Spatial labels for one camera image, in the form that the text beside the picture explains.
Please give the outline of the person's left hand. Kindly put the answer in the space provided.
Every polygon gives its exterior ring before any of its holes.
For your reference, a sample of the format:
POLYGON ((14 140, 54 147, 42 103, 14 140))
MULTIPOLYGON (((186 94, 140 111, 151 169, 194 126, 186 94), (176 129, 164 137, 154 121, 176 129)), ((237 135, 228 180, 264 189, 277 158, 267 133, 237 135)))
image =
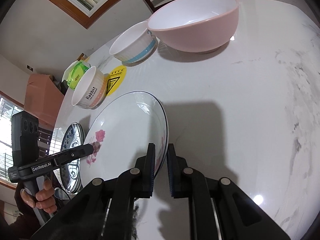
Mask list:
POLYGON ((38 208, 44 210, 48 214, 52 214, 57 211, 57 206, 55 204, 54 198, 54 188, 52 186, 52 181, 46 178, 43 182, 43 189, 39 191, 35 198, 36 202, 33 200, 32 195, 28 194, 25 189, 20 191, 20 195, 25 204, 31 208, 38 208))

